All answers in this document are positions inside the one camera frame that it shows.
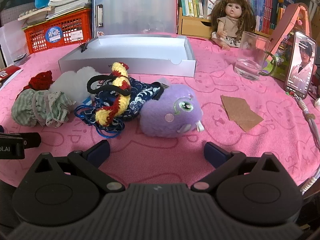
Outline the blue floral fabric pouch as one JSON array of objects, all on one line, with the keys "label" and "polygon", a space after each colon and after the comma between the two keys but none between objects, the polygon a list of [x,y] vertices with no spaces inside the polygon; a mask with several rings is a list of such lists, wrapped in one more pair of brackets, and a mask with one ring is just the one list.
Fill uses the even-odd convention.
[{"label": "blue floral fabric pouch", "polygon": [[118,136],[125,128],[124,122],[130,121],[137,117],[144,103],[151,99],[158,99],[163,93],[164,88],[159,82],[152,84],[140,82],[132,77],[129,77],[131,84],[130,103],[127,110],[120,116],[115,117],[112,123],[108,126],[101,126],[95,120],[97,109],[103,105],[108,106],[115,99],[115,92],[103,96],[102,99],[95,93],[96,90],[105,84],[111,84],[111,80],[106,80],[107,75],[97,75],[92,77],[87,83],[87,90],[94,94],[94,103],[91,105],[79,105],[75,108],[74,114],[80,118],[88,126],[93,125],[99,135],[105,138],[114,138]]}]

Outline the green checked scrunchie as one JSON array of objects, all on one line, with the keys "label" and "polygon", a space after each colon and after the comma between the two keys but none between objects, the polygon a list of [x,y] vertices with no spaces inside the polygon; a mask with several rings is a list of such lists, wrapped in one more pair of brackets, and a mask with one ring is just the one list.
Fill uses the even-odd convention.
[{"label": "green checked scrunchie", "polygon": [[26,89],[16,98],[12,108],[12,119],[21,126],[58,128],[68,121],[74,101],[63,92]]}]

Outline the purple plush toy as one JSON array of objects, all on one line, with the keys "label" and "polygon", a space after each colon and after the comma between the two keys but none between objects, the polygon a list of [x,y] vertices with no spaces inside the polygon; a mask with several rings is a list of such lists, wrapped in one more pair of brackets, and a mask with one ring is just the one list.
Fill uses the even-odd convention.
[{"label": "purple plush toy", "polygon": [[195,92],[173,84],[158,99],[144,103],[139,115],[141,131],[150,137],[175,138],[189,131],[204,131],[203,111]]}]

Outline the stack of books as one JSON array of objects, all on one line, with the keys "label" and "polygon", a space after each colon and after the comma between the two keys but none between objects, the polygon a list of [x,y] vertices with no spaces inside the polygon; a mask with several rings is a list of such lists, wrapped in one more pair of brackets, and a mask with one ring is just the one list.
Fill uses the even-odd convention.
[{"label": "stack of books", "polygon": [[34,25],[70,12],[87,8],[92,0],[49,0],[48,6],[42,9],[31,9],[19,15],[19,21],[25,21],[26,25]]}]

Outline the white fluffy pompom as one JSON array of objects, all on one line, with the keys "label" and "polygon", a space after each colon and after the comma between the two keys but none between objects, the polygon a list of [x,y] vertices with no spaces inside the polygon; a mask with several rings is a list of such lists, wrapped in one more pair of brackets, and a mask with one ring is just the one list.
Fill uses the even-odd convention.
[{"label": "white fluffy pompom", "polygon": [[87,91],[88,81],[100,75],[94,68],[87,66],[77,72],[68,71],[62,73],[50,86],[50,92],[63,92],[75,106],[82,105],[91,96]]}]

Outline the translucent clipboard folder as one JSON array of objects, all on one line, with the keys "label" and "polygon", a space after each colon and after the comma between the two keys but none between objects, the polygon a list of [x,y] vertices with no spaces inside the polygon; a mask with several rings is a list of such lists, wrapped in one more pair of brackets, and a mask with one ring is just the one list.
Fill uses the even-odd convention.
[{"label": "translucent clipboard folder", "polygon": [[92,0],[92,36],[177,33],[178,0]]}]

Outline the long haired baby doll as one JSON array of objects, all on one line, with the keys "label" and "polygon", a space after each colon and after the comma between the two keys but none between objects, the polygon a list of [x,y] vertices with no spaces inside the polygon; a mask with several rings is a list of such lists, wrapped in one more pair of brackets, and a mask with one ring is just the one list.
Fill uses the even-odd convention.
[{"label": "long haired baby doll", "polygon": [[211,40],[224,50],[239,48],[242,33],[255,30],[255,15],[246,0],[219,0],[210,16]]}]

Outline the smartphone with video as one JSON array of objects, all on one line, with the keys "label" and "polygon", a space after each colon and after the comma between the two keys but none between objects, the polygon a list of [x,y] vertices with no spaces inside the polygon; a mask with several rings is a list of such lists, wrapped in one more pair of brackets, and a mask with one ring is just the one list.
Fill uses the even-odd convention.
[{"label": "smartphone with video", "polygon": [[292,56],[284,85],[287,92],[293,92],[302,99],[306,98],[313,76],[316,52],[317,44],[312,38],[300,31],[295,32]]}]

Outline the grey cardboard box tray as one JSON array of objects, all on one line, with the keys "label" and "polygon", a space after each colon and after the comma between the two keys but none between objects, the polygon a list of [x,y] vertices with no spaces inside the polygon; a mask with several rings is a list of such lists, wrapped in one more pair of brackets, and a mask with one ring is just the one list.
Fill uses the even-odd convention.
[{"label": "grey cardboard box tray", "polygon": [[61,72],[78,71],[91,66],[109,73],[114,62],[128,65],[130,74],[193,77],[196,59],[185,36],[169,34],[127,34],[98,36],[58,60]]}]

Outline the black binder clip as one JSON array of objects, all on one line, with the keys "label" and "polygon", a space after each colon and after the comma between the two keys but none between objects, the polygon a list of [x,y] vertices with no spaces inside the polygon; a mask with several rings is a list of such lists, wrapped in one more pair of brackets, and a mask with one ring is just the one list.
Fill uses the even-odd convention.
[{"label": "black binder clip", "polygon": [[89,44],[90,39],[87,39],[84,43],[80,44],[80,52],[83,53],[87,48]]}]

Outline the red crochet scrunchie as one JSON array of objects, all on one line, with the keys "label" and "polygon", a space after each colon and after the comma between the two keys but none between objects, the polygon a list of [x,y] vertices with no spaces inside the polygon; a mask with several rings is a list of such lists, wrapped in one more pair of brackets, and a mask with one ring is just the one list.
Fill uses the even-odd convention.
[{"label": "red crochet scrunchie", "polygon": [[52,71],[41,72],[36,76],[32,77],[28,84],[23,87],[23,90],[33,89],[33,90],[48,90],[53,84]]}]

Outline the wooden desk drawer organizer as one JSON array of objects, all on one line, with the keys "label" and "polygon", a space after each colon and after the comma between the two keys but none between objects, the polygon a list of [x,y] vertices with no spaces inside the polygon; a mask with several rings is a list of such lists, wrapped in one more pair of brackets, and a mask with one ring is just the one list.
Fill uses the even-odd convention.
[{"label": "wooden desk drawer organizer", "polygon": [[210,38],[212,33],[211,20],[205,18],[183,16],[181,7],[178,9],[178,35]]}]

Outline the clear glass cup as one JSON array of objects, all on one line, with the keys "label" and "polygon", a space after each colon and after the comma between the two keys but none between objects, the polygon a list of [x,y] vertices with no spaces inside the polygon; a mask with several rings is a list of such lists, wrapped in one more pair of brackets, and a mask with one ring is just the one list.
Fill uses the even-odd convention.
[{"label": "clear glass cup", "polygon": [[270,45],[267,38],[244,31],[234,65],[236,74],[251,81],[259,80],[260,76],[271,76],[277,61]]}]

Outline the yellow red crochet snake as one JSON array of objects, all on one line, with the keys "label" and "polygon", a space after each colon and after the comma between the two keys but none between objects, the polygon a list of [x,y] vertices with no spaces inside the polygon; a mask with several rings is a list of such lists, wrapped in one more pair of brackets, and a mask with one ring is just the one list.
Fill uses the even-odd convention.
[{"label": "yellow red crochet snake", "polygon": [[95,120],[101,126],[108,126],[112,123],[115,117],[122,115],[128,108],[131,96],[131,84],[127,70],[129,67],[122,62],[112,64],[112,73],[106,77],[106,80],[111,80],[108,83],[100,86],[96,90],[96,94],[100,99],[107,96],[111,92],[115,92],[115,99],[108,106],[99,107],[95,113]]}]

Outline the red plastic basket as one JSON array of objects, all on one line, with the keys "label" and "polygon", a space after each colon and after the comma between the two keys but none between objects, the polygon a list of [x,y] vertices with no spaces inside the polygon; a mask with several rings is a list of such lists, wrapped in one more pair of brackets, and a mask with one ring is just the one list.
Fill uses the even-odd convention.
[{"label": "red plastic basket", "polygon": [[55,19],[24,29],[30,54],[63,47],[69,44],[83,44],[92,38],[91,9],[81,9]]}]

